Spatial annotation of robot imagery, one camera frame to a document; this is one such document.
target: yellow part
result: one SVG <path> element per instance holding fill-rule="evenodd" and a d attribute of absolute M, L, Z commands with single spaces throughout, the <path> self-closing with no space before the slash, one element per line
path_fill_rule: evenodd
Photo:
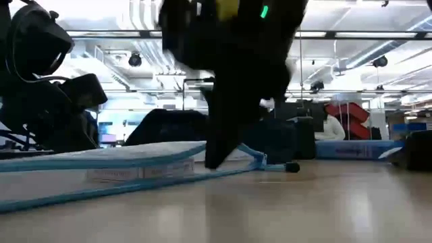
<path fill-rule="evenodd" d="M 226 21 L 237 16 L 238 1 L 239 0 L 216 0 L 217 15 L 220 21 Z"/>

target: green light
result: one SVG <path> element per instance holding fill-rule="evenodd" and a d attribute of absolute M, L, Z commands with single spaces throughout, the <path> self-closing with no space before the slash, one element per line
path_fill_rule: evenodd
<path fill-rule="evenodd" d="M 269 11 L 269 6 L 264 6 L 263 11 L 261 12 L 261 17 L 265 18 L 268 11 Z"/>

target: white shirt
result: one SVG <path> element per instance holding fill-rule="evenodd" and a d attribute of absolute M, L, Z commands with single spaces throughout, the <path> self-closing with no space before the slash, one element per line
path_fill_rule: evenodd
<path fill-rule="evenodd" d="M 343 140 L 345 139 L 345 131 L 338 119 L 334 116 L 327 115 L 327 121 L 324 121 L 324 131 L 315 132 L 317 140 Z"/>

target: wooden floor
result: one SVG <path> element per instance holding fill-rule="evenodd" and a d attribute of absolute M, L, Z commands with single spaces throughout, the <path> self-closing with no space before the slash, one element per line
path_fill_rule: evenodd
<path fill-rule="evenodd" d="M 307 162 L 0 215 L 2 242 L 432 242 L 432 175 Z"/>

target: ceiling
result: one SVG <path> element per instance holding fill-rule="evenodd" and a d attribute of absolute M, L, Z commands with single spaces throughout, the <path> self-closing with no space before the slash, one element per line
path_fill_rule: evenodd
<path fill-rule="evenodd" d="M 153 30 L 161 0 L 39 0 L 38 3 L 58 12 L 58 22 L 66 30 Z M 425 0 L 390 0 L 387 7 L 382 4 L 383 1 L 376 0 L 310 0 L 300 30 L 432 32 L 431 12 Z M 20 1 L 14 1 L 11 12 L 21 6 Z M 428 40 L 295 40 L 289 60 L 296 72 L 289 89 L 300 90 L 304 85 L 308 90 L 311 83 L 323 81 L 325 90 L 373 90 L 379 85 L 385 90 L 430 90 L 431 50 L 432 42 Z M 142 57 L 140 67 L 128 64 L 134 52 Z M 383 55 L 388 59 L 387 66 L 373 67 L 371 62 Z M 176 63 L 169 53 L 162 52 L 159 39 L 77 40 L 74 51 L 57 74 L 79 76 L 86 72 L 98 75 L 112 101 L 140 99 L 143 105 L 139 108 L 142 109 L 155 103 L 168 103 L 166 100 L 178 103 L 178 99 L 183 98 L 179 90 L 185 77 L 208 76 Z M 129 89 L 142 92 L 118 94 Z M 334 94 L 301 96 L 328 99 Z M 404 95 L 404 99 L 401 99 L 402 94 L 380 96 L 388 106 L 401 105 L 401 101 L 411 105 L 431 99 L 428 94 Z M 188 92 L 186 97 L 195 100 L 188 106 L 205 108 L 196 91 Z M 291 97 L 296 99 L 298 94 L 291 92 Z M 376 95 L 363 97 L 371 99 Z M 138 109 L 126 106 L 117 104 L 116 107 Z"/>

